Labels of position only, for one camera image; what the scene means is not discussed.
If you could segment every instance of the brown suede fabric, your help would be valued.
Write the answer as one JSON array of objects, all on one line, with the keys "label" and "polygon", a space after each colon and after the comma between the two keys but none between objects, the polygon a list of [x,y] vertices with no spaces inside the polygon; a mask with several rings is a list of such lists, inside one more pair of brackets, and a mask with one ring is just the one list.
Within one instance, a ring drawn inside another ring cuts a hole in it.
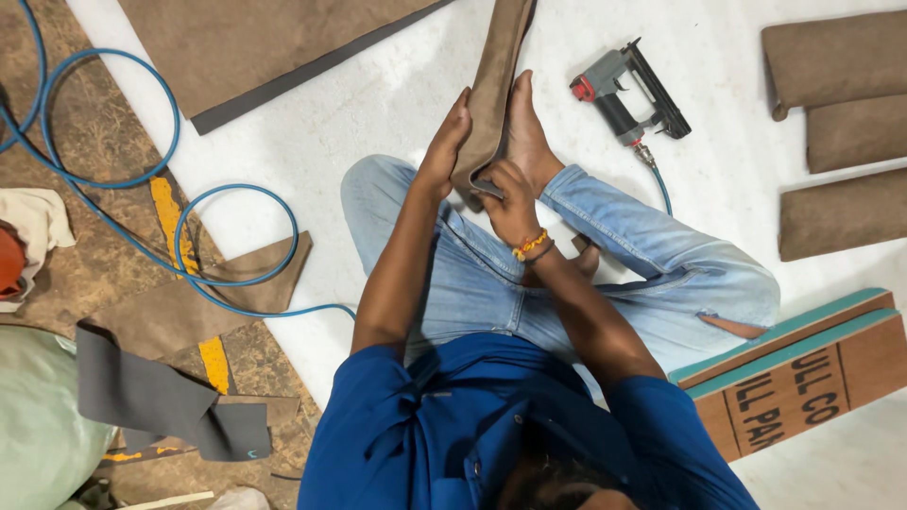
[{"label": "brown suede fabric", "polygon": [[474,211],[482,204],[470,194],[477,173],[495,159],[502,148],[507,102],[520,46],[532,20],[535,0],[497,0],[488,37],[469,97],[473,128],[457,156],[451,181]]},{"label": "brown suede fabric", "polygon": [[781,195],[781,261],[907,237],[907,168]]},{"label": "brown suede fabric", "polygon": [[808,108],[806,142],[810,173],[907,156],[907,94]]},{"label": "brown suede fabric", "polygon": [[769,26],[762,46],[782,110],[907,94],[907,11]]},{"label": "brown suede fabric", "polygon": [[437,0],[120,0],[186,117]]},{"label": "brown suede fabric", "polygon": [[[268,272],[287,255],[291,238],[269,244],[233,260],[205,269],[210,278],[248,280]],[[205,289],[241,309],[276,313],[287,309],[306,257],[312,249],[308,232],[299,234],[296,254],[277,276],[247,287]],[[120,348],[147,359],[194,346],[208,338],[258,320],[207,301],[186,280],[148,290],[87,317],[108,329]]]}]

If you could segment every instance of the blue air hose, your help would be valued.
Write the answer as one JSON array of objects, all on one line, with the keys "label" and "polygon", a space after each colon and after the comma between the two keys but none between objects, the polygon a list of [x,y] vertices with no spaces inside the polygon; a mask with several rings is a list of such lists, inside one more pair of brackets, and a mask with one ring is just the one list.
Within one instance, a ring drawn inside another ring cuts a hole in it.
[{"label": "blue air hose", "polygon": [[668,212],[668,216],[673,217],[674,211],[671,210],[671,198],[668,196],[668,187],[665,186],[665,182],[661,180],[661,172],[658,171],[657,166],[652,167],[652,173],[655,175],[655,180],[658,181],[659,188],[661,188],[661,195],[665,197],[665,209]]},{"label": "blue air hose", "polygon": [[[192,209],[196,205],[198,205],[198,203],[200,201],[204,200],[205,198],[209,197],[210,195],[212,195],[214,193],[217,193],[220,191],[226,191],[226,190],[236,190],[236,189],[253,190],[253,191],[258,191],[258,192],[268,195],[270,198],[274,199],[278,204],[280,204],[280,207],[282,207],[284,209],[284,211],[287,213],[287,216],[289,217],[290,225],[292,225],[292,228],[293,228],[293,241],[292,241],[292,245],[290,246],[289,252],[287,253],[287,256],[284,257],[284,259],[273,270],[270,270],[267,273],[265,273],[261,276],[258,276],[256,278],[252,278],[249,280],[243,280],[243,281],[209,280],[200,275],[189,273],[186,270],[186,265],[182,261],[182,257],[177,257],[177,264],[179,265],[179,268],[178,269],[174,268],[169,260],[161,259],[157,255],[152,253],[150,250],[148,250],[147,248],[142,246],[135,238],[133,238],[132,235],[130,235],[128,232],[126,232],[122,227],[120,227],[119,224],[117,224],[116,221],[111,219],[104,211],[102,211],[101,208],[99,208],[97,206],[97,204],[92,202],[91,199],[89,199],[88,196],[86,196],[85,193],[82,192],[81,189],[79,189],[77,184],[83,184],[85,186],[90,186],[93,188],[101,188],[101,189],[105,189],[105,190],[121,190],[124,188],[131,188],[132,186],[135,186],[138,184],[143,184],[143,183],[147,182],[151,177],[156,175],[167,165],[167,162],[170,161],[170,158],[172,157],[173,153],[176,151],[177,142],[180,138],[180,111],[177,108],[176,99],[173,97],[173,93],[171,92],[170,87],[167,86],[167,83],[164,82],[164,79],[161,77],[160,74],[158,74],[157,71],[154,70],[153,67],[151,67],[148,63],[144,62],[141,58],[139,58],[133,54],[126,53],[121,50],[112,50],[112,49],[104,49],[104,48],[94,48],[94,49],[90,49],[90,50],[82,50],[81,52],[77,52],[75,54],[70,55],[69,58],[62,61],[59,65],[56,66],[56,68],[50,74],[50,76],[46,76],[46,71],[47,71],[46,70],[46,58],[45,58],[45,51],[44,51],[44,40],[41,38],[41,31],[38,29],[38,24],[34,20],[34,15],[32,14],[32,10],[29,8],[28,3],[26,3],[25,0],[19,0],[19,5],[22,7],[25,17],[28,20],[28,24],[32,28],[32,35],[34,37],[34,45],[37,47],[37,52],[38,52],[38,91],[34,97],[34,100],[32,101],[32,106],[29,109],[28,114],[25,116],[25,118],[21,124],[17,123],[15,121],[15,119],[13,119],[13,115],[9,112],[6,105],[3,103],[0,103],[0,116],[3,117],[4,122],[6,123],[7,126],[9,126],[10,132],[13,135],[12,138],[10,138],[6,142],[3,142],[2,144],[0,144],[0,152],[6,151],[13,144],[15,144],[17,142],[19,144],[21,144],[37,161],[39,161],[41,164],[43,164],[44,166],[49,168],[52,172],[54,172],[57,175],[59,175],[60,177],[62,177],[66,181],[66,184],[68,184],[69,187],[76,194],[76,196],[78,196],[85,203],[85,205],[88,206],[89,209],[94,211],[94,213],[97,214],[105,223],[107,223],[107,225],[109,225],[116,233],[123,236],[123,238],[126,239],[132,246],[134,246],[136,250],[140,251],[146,257],[151,259],[154,263],[185,278],[186,281],[188,281],[189,284],[196,291],[198,291],[202,296],[205,297],[205,299],[207,299],[208,301],[210,301],[220,307],[223,307],[224,309],[228,309],[230,311],[233,311],[233,312],[236,312],[236,313],[239,313],[242,315],[248,315],[251,317],[261,317],[261,318],[265,318],[265,319],[280,318],[280,317],[293,317],[296,315],[303,315],[303,314],[307,314],[307,313],[321,310],[321,309],[342,309],[344,312],[349,314],[350,317],[352,317],[353,319],[356,319],[356,314],[353,312],[353,310],[351,310],[349,307],[346,307],[344,305],[339,305],[339,304],[321,305],[321,306],[312,307],[312,308],[308,308],[308,309],[285,311],[282,313],[261,313],[261,312],[257,312],[257,311],[239,309],[221,299],[218,299],[218,298],[212,296],[211,294],[209,294],[207,291],[205,291],[201,287],[201,285],[208,285],[211,287],[245,287],[247,285],[255,285],[256,283],[265,281],[265,280],[273,277],[274,275],[280,273],[287,266],[287,264],[289,264],[290,260],[293,258],[293,255],[296,253],[296,249],[298,246],[299,228],[297,226],[296,216],[293,215],[293,211],[290,210],[289,205],[287,205],[287,203],[285,201],[283,201],[280,197],[278,197],[277,194],[275,194],[273,191],[266,190],[265,188],[262,188],[260,186],[256,186],[253,184],[227,184],[224,186],[218,186],[217,188],[214,188],[212,190],[205,191],[198,198],[191,201],[189,203],[189,205],[186,207],[186,209],[180,215],[180,219],[177,221],[176,233],[173,236],[173,252],[181,253],[181,251],[180,251],[180,234],[182,233],[182,229],[183,229],[183,226],[185,225],[186,218],[189,217],[190,211],[192,211]],[[161,84],[161,88],[163,88],[164,92],[167,94],[167,99],[170,101],[171,109],[173,110],[173,139],[171,141],[170,149],[167,151],[166,154],[164,154],[164,157],[163,157],[163,159],[161,159],[161,162],[159,162],[154,168],[152,168],[150,171],[144,173],[143,175],[136,177],[134,179],[130,179],[128,181],[95,182],[95,181],[89,181],[87,179],[83,179],[82,177],[78,177],[76,175],[72,175],[64,168],[63,163],[60,161],[60,157],[57,154],[56,149],[54,148],[54,140],[51,137],[51,133],[50,133],[50,122],[48,120],[47,103],[48,103],[48,97],[50,96],[50,92],[53,90],[54,85],[56,84],[56,81],[58,79],[60,79],[60,76],[63,74],[63,72],[71,65],[75,64],[76,62],[78,62],[79,60],[81,60],[85,57],[97,55],[97,54],[115,54],[115,55],[119,55],[119,56],[124,56],[124,57],[138,63],[142,67],[144,67],[149,73],[151,73],[152,76],[154,76],[155,79],[157,79],[158,83]],[[28,128],[31,127],[31,125],[34,123],[35,120],[37,120],[38,123],[41,125],[41,134],[44,136],[44,144],[47,148],[46,156],[44,154],[42,154],[40,151],[38,151],[34,147],[34,145],[31,143],[31,141],[25,136],[25,132],[28,131]]]}]

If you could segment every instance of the light blue jeans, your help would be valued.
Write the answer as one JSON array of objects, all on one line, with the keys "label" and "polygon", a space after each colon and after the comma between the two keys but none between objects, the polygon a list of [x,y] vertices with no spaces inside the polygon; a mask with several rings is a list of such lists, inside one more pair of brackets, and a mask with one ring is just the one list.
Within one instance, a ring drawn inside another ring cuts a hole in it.
[{"label": "light blue jeans", "polygon": [[[344,177],[346,224],[366,275],[394,228],[415,169],[368,156]],[[699,316],[761,328],[775,323],[780,290],[772,274],[728,241],[707,236],[652,209],[578,165],[558,173],[541,195],[571,227],[646,281],[599,285],[665,372],[745,342]],[[448,203],[438,211],[423,309],[405,363],[469,333],[525,338],[573,364],[595,398],[599,386],[580,363],[546,289],[520,285],[523,265],[491,234]]]}]

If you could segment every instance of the wooden stick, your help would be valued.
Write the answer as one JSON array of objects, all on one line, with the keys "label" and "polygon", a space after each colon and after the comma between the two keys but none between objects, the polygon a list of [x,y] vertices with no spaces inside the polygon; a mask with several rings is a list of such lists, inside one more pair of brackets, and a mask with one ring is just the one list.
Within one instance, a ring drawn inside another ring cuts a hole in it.
[{"label": "wooden stick", "polygon": [[168,497],[160,501],[151,501],[149,503],[141,503],[138,505],[129,505],[124,506],[121,510],[152,510],[152,508],[163,508],[164,506],[178,505],[180,503],[188,503],[190,501],[199,501],[201,499],[211,499],[214,497],[212,491],[208,492],[198,492],[195,494],[186,494],[186,495],[177,495],[174,497]]}]

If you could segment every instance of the bare foot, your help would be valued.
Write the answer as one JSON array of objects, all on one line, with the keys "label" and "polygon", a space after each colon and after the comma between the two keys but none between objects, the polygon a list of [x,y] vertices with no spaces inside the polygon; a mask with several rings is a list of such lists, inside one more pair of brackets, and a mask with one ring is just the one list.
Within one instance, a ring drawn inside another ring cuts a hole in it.
[{"label": "bare foot", "polygon": [[[595,271],[599,270],[599,262],[601,255],[601,249],[594,244],[590,244],[580,253],[580,256],[576,259],[570,259],[570,263],[576,266],[576,269],[580,270],[582,276],[586,277],[587,280],[592,282],[592,278],[595,276]],[[520,285],[523,287],[532,287],[535,289],[540,289],[544,287],[542,285],[539,276],[535,274],[532,270],[532,266],[526,266],[526,271],[522,275],[522,281]]]},{"label": "bare foot", "polygon": [[507,122],[507,159],[516,163],[526,175],[535,193],[541,192],[564,168],[545,140],[539,117],[532,107],[532,71],[526,70],[516,79],[511,95]]}]

